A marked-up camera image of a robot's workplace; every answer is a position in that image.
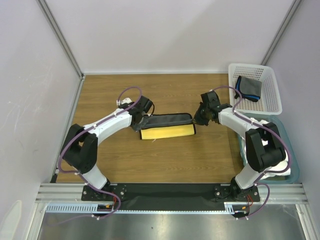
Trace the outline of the dark grey towel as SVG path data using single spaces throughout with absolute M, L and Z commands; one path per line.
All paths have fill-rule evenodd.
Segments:
M 139 123 L 131 123 L 141 140 L 157 140 L 186 137 L 196 134 L 193 117 L 189 113 L 154 114 L 142 117 Z

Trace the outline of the blue and grey towel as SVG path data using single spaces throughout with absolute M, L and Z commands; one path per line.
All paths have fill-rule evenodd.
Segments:
M 239 76 L 235 84 L 235 89 L 240 93 L 235 93 L 235 99 L 242 96 L 243 99 L 256 103 L 261 99 L 262 82 L 245 76 Z

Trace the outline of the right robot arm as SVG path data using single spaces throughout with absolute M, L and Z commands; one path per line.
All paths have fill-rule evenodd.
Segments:
M 230 128 L 245 140 L 247 164 L 230 182 L 231 197 L 242 201 L 264 173 L 286 159 L 284 142 L 275 124 L 257 123 L 235 111 L 230 104 L 221 104 L 215 91 L 201 94 L 193 118 L 193 122 L 201 126 L 207 126 L 209 121 Z

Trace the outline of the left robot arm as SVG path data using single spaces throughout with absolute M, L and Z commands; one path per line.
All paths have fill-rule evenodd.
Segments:
M 110 195 L 110 181 L 100 171 L 98 160 L 99 145 L 125 128 L 135 131 L 147 122 L 149 110 L 154 110 L 154 103 L 141 96 L 137 101 L 130 98 L 117 101 L 117 108 L 111 114 L 87 125 L 72 125 L 62 145 L 58 167 L 62 172 L 61 162 L 67 162 L 74 168 L 73 173 L 80 175 L 87 184 L 93 187 L 92 194 L 99 200 Z

